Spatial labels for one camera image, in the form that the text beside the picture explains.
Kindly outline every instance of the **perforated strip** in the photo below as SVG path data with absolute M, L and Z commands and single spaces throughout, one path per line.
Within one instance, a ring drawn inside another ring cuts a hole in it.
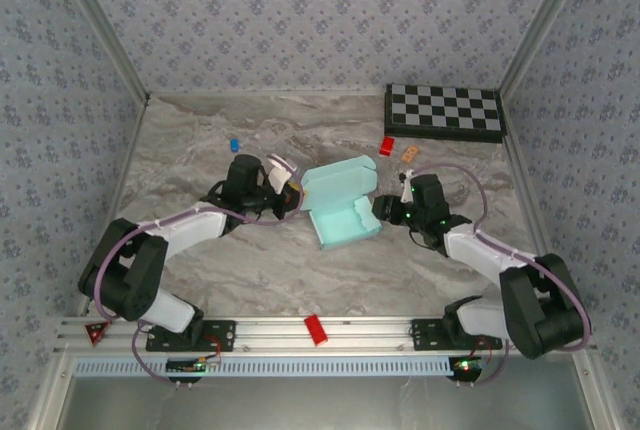
M 164 375 L 165 358 L 145 358 Z M 447 357 L 308 357 L 234 358 L 212 364 L 204 377 L 366 377 L 452 375 Z M 146 375 L 133 358 L 79 358 L 76 377 L 139 377 Z M 172 377 L 194 374 L 171 373 Z

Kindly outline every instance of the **red triangle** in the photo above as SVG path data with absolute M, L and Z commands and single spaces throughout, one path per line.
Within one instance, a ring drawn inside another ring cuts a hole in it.
M 90 323 L 84 326 L 92 347 L 95 347 L 98 342 L 102 340 L 102 337 L 104 337 L 104 334 L 107 332 L 107 328 L 110 326 L 111 322 Z

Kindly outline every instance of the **wire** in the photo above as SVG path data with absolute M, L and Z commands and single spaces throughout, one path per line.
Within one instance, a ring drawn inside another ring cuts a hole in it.
M 473 231 L 476 238 L 482 243 L 484 243 L 485 245 L 487 245 L 489 248 L 492 248 L 493 250 L 500 252 L 503 255 L 506 255 L 507 257 L 515 258 L 516 260 L 519 260 L 523 263 L 526 263 L 527 265 L 530 265 L 531 267 L 538 270 L 542 275 L 544 275 L 549 280 L 551 280 L 560 289 L 560 291 L 563 292 L 569 298 L 569 300 L 571 300 L 571 303 L 575 307 L 576 311 L 578 312 L 578 315 L 580 316 L 580 320 L 582 321 L 582 338 L 580 340 L 580 343 L 573 346 L 562 347 L 559 350 L 565 351 L 565 352 L 577 352 L 579 350 L 583 350 L 584 348 L 586 348 L 587 345 L 589 344 L 589 337 L 591 335 L 591 323 L 589 322 L 589 316 L 587 315 L 587 311 L 585 310 L 582 303 L 580 303 L 580 300 L 578 299 L 578 297 L 571 291 L 571 289 L 567 285 L 565 285 L 565 283 L 562 282 L 562 280 L 560 280 L 558 277 L 556 277 L 553 273 L 551 273 L 549 270 L 544 268 L 538 262 L 532 260 L 526 255 L 519 253 L 517 250 L 513 250 L 511 248 L 505 248 L 502 245 L 492 242 L 491 240 L 487 239 L 484 236 L 484 234 L 478 229 L 478 227 L 480 226 L 480 223 L 482 223 L 484 219 L 487 218 L 487 214 L 489 213 L 489 203 L 487 200 L 487 194 L 478 177 L 476 177 L 471 171 L 469 171 L 462 165 L 457 165 L 455 163 L 434 163 L 432 165 L 426 165 L 416 170 L 413 173 L 413 177 L 415 178 L 418 175 L 423 174 L 427 170 L 431 170 L 434 168 L 455 168 L 467 174 L 471 178 L 471 180 L 474 181 L 474 183 L 478 187 L 478 190 L 480 191 L 480 197 L 482 198 L 482 215 L 473 224 Z
M 218 340 L 215 335 L 205 335 L 204 338 L 216 344 L 216 353 L 205 357 L 205 360 L 218 357 L 218 365 L 222 365 L 222 344 L 220 343 L 220 340 Z
M 291 173 L 293 180 L 300 187 L 300 198 L 298 199 L 298 205 L 296 206 L 296 208 L 293 210 L 292 213 L 284 217 L 282 220 L 271 220 L 271 221 L 265 222 L 265 221 L 260 221 L 260 217 L 249 218 L 239 213 L 233 212 L 231 210 L 227 210 L 225 208 L 218 208 L 211 205 L 206 207 L 202 206 L 198 208 L 191 208 L 182 213 L 179 213 L 178 215 L 167 217 L 164 220 L 156 221 L 156 222 L 138 227 L 131 233 L 122 237 L 118 241 L 118 243 L 114 245 L 114 247 L 109 251 L 109 253 L 105 257 L 104 261 L 102 262 L 102 265 L 100 265 L 100 268 L 98 269 L 98 274 L 96 275 L 96 281 L 93 286 L 93 300 L 95 301 L 96 310 L 98 311 L 98 313 L 108 321 L 113 321 L 116 318 L 118 318 L 118 315 L 107 312 L 107 310 L 102 305 L 102 299 L 100 294 L 102 291 L 102 282 L 104 280 L 104 275 L 107 272 L 107 269 L 109 268 L 109 264 L 116 257 L 116 255 L 118 255 L 118 252 L 120 251 L 120 249 L 124 247 L 128 242 L 130 242 L 133 238 L 146 232 L 147 230 L 151 230 L 153 228 L 157 228 L 161 226 L 172 225 L 174 223 L 180 222 L 197 213 L 223 213 L 227 216 L 242 220 L 245 223 L 253 223 L 253 224 L 265 226 L 265 227 L 273 227 L 276 225 L 283 224 L 285 222 L 288 222 L 292 218 L 294 218 L 296 215 L 298 215 L 301 211 L 300 209 L 302 208 L 302 201 L 304 200 L 304 188 L 302 186 L 302 179 L 298 176 L 297 172 L 293 169 L 293 167 L 291 167 L 291 165 L 289 165 L 285 160 L 281 159 L 277 155 L 270 154 L 267 156 L 267 158 L 269 158 L 270 160 L 274 160 L 280 165 L 282 165 L 289 173 Z
M 427 250 L 431 250 L 429 247 L 427 247 L 426 245 L 420 245 L 418 242 L 416 242 L 416 240 L 413 238 L 413 234 L 414 232 L 409 229 L 409 238 L 411 239 L 411 241 L 413 243 L 415 243 L 416 245 L 418 245 L 420 248 L 426 248 Z
M 495 372 L 493 372 L 487 378 L 485 378 L 484 380 L 480 380 L 479 382 L 474 382 L 474 383 L 456 382 L 456 384 L 457 385 L 461 385 L 463 387 L 481 387 L 482 385 L 487 385 L 488 383 L 491 383 L 494 380 L 496 380 L 500 375 L 502 375 L 502 372 L 504 372 L 504 369 L 507 366 L 507 361 L 509 360 L 509 345 L 510 344 L 511 344 L 511 342 L 509 340 L 505 340 L 504 341 L 504 355 L 502 357 L 502 360 L 500 361 L 500 364 L 498 365 L 498 368 L 496 368 Z
M 131 353 L 133 353 L 133 358 L 136 359 L 136 362 L 138 362 L 138 364 L 142 367 L 145 373 L 149 375 L 151 378 L 153 378 L 155 381 L 163 383 L 165 385 L 170 385 L 174 388 L 178 388 L 178 387 L 191 388 L 191 385 L 189 383 L 172 382 L 167 377 L 157 374 L 156 372 L 153 371 L 153 369 L 149 365 L 147 365 L 144 362 L 144 360 L 142 360 L 142 357 L 138 352 L 138 348 L 136 347 L 136 342 L 138 340 L 138 335 L 140 333 L 149 333 L 148 331 L 145 332 L 142 330 L 142 327 L 145 325 L 151 325 L 151 324 L 143 320 L 138 320 L 138 326 L 136 330 L 133 332 L 133 337 L 131 338 Z M 218 338 L 215 335 L 205 335 L 204 338 L 216 344 L 216 353 L 207 355 L 206 357 L 204 357 L 204 360 L 209 360 L 210 358 L 218 357 L 218 361 L 216 362 L 216 364 L 220 365 L 222 363 L 222 344 L 220 343 L 220 340 L 218 340 Z
M 491 344 L 489 343 L 489 340 L 487 340 L 487 338 L 485 338 L 484 335 L 478 335 L 478 338 L 476 338 L 476 343 L 473 346 L 473 350 L 467 356 L 467 360 L 469 360 L 471 357 L 473 357 L 476 354 L 476 352 L 480 349 L 479 346 L 478 346 L 478 342 L 484 342 L 486 344 L 486 346 L 487 346 L 487 349 L 489 350 L 489 358 L 487 359 L 487 365 L 489 365 L 489 362 L 491 361 L 491 356 L 492 356 Z
M 163 377 L 161 375 L 158 375 L 156 372 L 154 372 L 151 367 L 149 367 L 149 365 L 147 365 L 144 360 L 142 360 L 142 357 L 140 356 L 140 354 L 138 353 L 138 348 L 136 347 L 136 341 L 138 340 L 138 335 L 140 334 L 142 327 L 144 325 L 149 325 L 147 322 L 143 322 L 142 320 L 138 320 L 138 327 L 136 328 L 136 330 L 133 332 L 133 337 L 131 338 L 131 353 L 133 353 L 133 358 L 136 359 L 136 362 L 138 362 L 138 364 L 142 367 L 142 369 L 147 373 L 147 375 L 149 375 L 151 378 L 153 378 L 155 381 L 163 383 L 165 385 L 170 385 L 172 387 L 177 387 L 177 386 L 187 386 L 186 384 L 182 384 L 182 383 L 174 383 L 171 380 L 169 380 L 166 377 Z

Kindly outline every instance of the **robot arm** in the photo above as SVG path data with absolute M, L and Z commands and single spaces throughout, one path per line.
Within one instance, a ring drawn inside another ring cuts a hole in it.
M 528 358 L 537 358 L 580 338 L 583 321 L 558 286 L 540 275 L 541 265 L 578 295 L 560 257 L 519 252 L 476 230 L 467 218 L 452 215 L 435 175 L 402 174 L 401 197 L 377 197 L 373 213 L 379 220 L 408 226 L 424 246 L 465 263 L 493 282 L 501 300 L 468 297 L 445 308 L 443 323 L 452 341 L 459 336 L 488 335 L 513 341 Z
M 227 179 L 214 185 L 190 209 L 137 224 L 125 219 L 113 221 L 80 278 L 80 291 L 93 297 L 99 268 L 108 253 L 127 235 L 145 229 L 109 262 L 100 289 L 102 304 L 125 320 L 158 325 L 184 334 L 187 341 L 194 343 L 200 338 L 202 312 L 160 288 L 165 261 L 204 240 L 226 235 L 242 223 L 242 219 L 227 215 L 225 210 L 243 216 L 249 211 L 260 215 L 271 209 L 282 219 L 295 209 L 300 194 L 288 183 L 291 172 L 277 157 L 271 161 L 274 169 L 267 175 L 259 159 L 238 155 L 229 167 Z

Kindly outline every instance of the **box lid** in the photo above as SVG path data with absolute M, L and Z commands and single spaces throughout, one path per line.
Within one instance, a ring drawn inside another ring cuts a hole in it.
M 305 198 L 302 210 L 354 200 L 378 185 L 376 163 L 366 155 L 313 168 L 302 177 Z

